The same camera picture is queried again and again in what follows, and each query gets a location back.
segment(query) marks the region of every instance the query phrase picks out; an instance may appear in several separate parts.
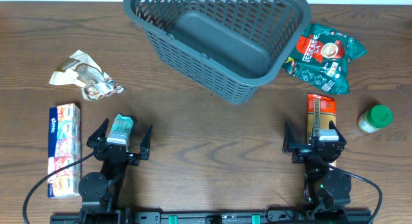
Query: brand logo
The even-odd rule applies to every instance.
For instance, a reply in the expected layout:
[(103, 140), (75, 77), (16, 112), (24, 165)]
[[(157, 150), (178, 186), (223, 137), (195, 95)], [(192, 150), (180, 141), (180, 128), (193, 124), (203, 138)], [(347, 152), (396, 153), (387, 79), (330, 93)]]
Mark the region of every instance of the brand logo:
[(54, 133), (56, 131), (56, 119), (52, 118), (50, 120), (50, 122), (51, 122), (51, 124), (50, 124), (51, 131), (50, 131), (50, 133)]
[(310, 39), (308, 47), (307, 47), (307, 49), (306, 49), (306, 51), (303, 55), (302, 61), (310, 62), (310, 60), (312, 59), (313, 54), (319, 53), (321, 46), (317, 45), (318, 38), (319, 38), (319, 35), (314, 35), (313, 39)]

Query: wooden table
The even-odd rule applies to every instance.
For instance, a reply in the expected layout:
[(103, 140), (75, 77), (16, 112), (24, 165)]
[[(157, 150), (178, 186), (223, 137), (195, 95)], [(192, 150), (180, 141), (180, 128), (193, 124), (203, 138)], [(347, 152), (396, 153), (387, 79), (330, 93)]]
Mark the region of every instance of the wooden table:
[[(412, 17), (410, 6), (313, 5), (313, 22), (365, 45), (349, 67), (351, 94), (337, 100), (337, 127), (348, 141), (338, 166), (365, 176), (384, 194), (376, 223), (412, 221)], [(75, 86), (48, 84), (76, 50), (89, 53), (124, 87), (96, 102)], [(27, 192), (47, 170), (48, 108), (76, 102), (86, 139), (106, 117), (136, 115), (132, 150), (154, 124), (148, 162), (128, 169), (122, 204), (170, 210), (263, 210), (303, 202), (303, 166), (281, 152), (283, 124), (306, 130), (306, 94), (319, 91), (281, 72), (235, 106), (156, 56), (121, 3), (0, 3), (0, 222), (21, 223)], [(357, 117), (377, 102), (393, 124), (367, 135)], [(82, 173), (100, 170), (90, 159)], [(350, 207), (374, 210), (377, 192), (352, 180)], [(51, 200), (42, 185), (30, 200), (32, 223), (77, 212), (81, 198)]]

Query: small jar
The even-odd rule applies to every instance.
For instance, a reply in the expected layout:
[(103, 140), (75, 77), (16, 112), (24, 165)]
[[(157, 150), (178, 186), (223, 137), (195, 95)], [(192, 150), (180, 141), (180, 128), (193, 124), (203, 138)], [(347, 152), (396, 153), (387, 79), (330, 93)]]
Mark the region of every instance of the small jar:
[(374, 133), (392, 123), (392, 111), (383, 105), (376, 105), (372, 109), (360, 115), (359, 127), (367, 133)]

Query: teal coffee package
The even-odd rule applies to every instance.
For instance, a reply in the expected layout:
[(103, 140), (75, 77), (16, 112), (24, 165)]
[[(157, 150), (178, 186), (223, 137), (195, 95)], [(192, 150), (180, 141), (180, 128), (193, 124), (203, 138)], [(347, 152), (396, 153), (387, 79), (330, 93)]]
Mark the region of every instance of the teal coffee package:
[(366, 54), (354, 38), (320, 24), (311, 24), (283, 64), (286, 72), (334, 95), (350, 92), (348, 65)]

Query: blue-gray storage basket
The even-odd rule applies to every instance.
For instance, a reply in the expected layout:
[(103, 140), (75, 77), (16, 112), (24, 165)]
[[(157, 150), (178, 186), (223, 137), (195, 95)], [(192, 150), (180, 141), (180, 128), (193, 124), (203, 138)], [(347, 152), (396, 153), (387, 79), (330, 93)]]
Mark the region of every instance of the blue-gray storage basket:
[(272, 81), (310, 22), (305, 0), (124, 0), (159, 58), (235, 104)]

